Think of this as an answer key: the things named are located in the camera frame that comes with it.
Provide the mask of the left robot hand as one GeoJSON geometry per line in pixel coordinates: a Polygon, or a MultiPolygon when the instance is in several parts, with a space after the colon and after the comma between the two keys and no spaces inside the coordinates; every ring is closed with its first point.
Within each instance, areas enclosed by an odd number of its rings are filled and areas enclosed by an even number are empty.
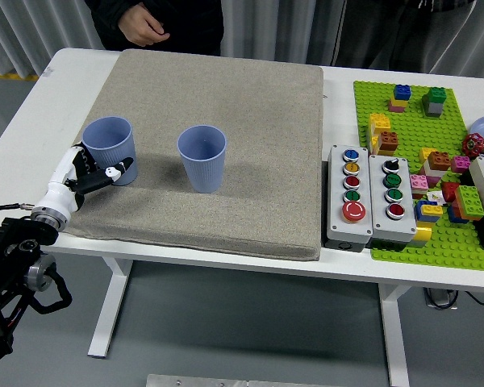
{"type": "Polygon", "coordinates": [[[113,185],[133,170],[131,157],[100,168],[84,144],[74,145],[57,165],[46,194],[31,211],[31,219],[62,231],[69,224],[72,213],[81,208],[85,194],[113,185]]]}

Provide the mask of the person's right hand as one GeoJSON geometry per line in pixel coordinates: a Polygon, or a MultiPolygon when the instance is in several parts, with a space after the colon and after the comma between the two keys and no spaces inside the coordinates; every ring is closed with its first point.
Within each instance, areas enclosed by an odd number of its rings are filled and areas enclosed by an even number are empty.
{"type": "Polygon", "coordinates": [[[119,18],[118,27],[129,42],[140,47],[158,44],[170,37],[142,3],[126,10],[119,18]]]}

